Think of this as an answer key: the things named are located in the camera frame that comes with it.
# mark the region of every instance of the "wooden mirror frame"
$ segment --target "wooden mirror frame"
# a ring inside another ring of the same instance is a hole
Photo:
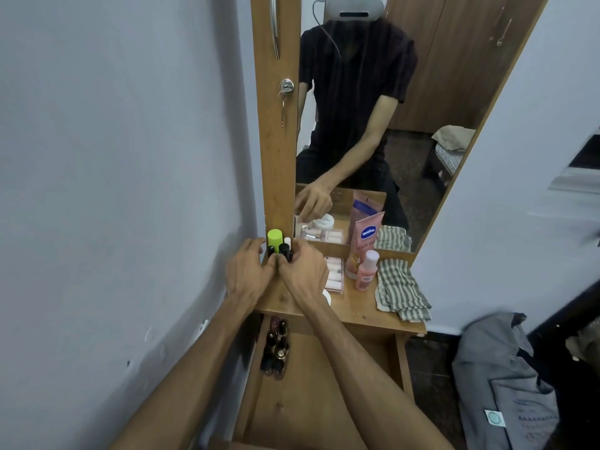
[[[275,56],[274,40],[271,31],[271,0],[251,0],[252,34],[254,40],[254,67],[256,71],[256,95],[259,118],[260,162],[262,166],[263,198],[265,202],[266,231],[278,228],[284,237],[292,237],[294,197],[296,187],[296,120],[298,114],[297,90],[286,98],[283,111],[284,126],[281,126],[282,104],[279,84],[289,78],[298,84],[298,66],[300,55],[301,0],[277,0],[278,49],[280,57]],[[442,201],[437,207],[415,252],[385,251],[378,249],[381,258],[399,258],[411,265],[418,255],[427,234],[431,230],[440,209],[451,192],[456,177],[473,149],[479,133],[487,121],[498,96],[502,92],[508,76],[519,59],[531,31],[548,0],[543,0],[534,16],[527,33],[521,41],[515,56],[506,71],[481,123],[475,131],[463,158],[452,177]],[[347,258],[349,245],[336,245],[325,242],[311,242],[324,256]]]

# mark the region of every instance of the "green bottle cap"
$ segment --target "green bottle cap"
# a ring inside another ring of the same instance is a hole
[[[267,246],[275,247],[275,254],[279,254],[279,245],[283,243],[283,234],[279,229],[271,229],[266,234]]]

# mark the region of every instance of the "dark pants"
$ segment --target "dark pants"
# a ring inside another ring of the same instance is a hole
[[[296,183],[312,183],[334,165],[316,149],[308,148],[296,157]],[[409,223],[398,198],[398,188],[384,158],[373,156],[338,186],[386,193],[383,224],[408,230]]]

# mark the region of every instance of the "hand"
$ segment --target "hand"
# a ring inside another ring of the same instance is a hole
[[[269,257],[264,266],[260,265],[260,247],[264,238],[247,239],[235,256],[227,263],[227,299],[236,300],[248,316],[269,281],[275,275],[275,256]]]
[[[296,213],[300,212],[300,221],[307,223],[322,218],[331,210],[333,202],[330,193],[331,189],[319,180],[313,181],[300,191],[294,201],[294,210]]]
[[[319,303],[319,299],[326,303],[323,289],[329,276],[329,268],[323,254],[306,240],[294,240],[293,249],[292,263],[288,263],[281,254],[278,256],[279,274],[283,283],[303,311],[307,305]]]

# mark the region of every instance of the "open drawer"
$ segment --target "open drawer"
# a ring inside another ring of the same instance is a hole
[[[286,318],[290,352],[283,379],[260,371],[270,318],[263,317],[233,441],[278,450],[366,449],[323,347],[304,317]],[[410,334],[345,325],[412,398],[404,350]]]

